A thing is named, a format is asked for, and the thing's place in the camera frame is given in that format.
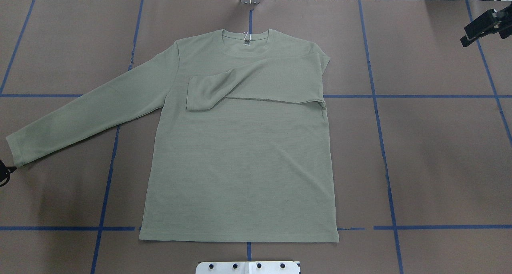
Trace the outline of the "white central pedestal column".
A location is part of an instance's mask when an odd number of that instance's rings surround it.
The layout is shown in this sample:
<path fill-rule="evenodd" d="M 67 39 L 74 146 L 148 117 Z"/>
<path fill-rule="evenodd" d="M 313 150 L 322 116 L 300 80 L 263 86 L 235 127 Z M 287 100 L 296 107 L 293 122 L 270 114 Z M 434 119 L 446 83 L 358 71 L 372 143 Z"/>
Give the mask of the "white central pedestal column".
<path fill-rule="evenodd" d="M 196 274 L 300 274 L 296 261 L 230 261 L 201 262 Z"/>

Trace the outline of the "olive green long-sleeve shirt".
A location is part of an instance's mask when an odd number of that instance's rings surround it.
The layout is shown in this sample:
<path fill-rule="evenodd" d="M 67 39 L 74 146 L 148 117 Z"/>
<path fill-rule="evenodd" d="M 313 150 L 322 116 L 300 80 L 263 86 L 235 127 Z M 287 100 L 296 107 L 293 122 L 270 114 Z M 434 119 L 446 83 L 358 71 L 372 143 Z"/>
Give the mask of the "olive green long-sleeve shirt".
<path fill-rule="evenodd" d="M 6 141 L 21 167 L 161 109 L 140 240 L 338 243 L 329 61 L 273 29 L 183 38 Z"/>

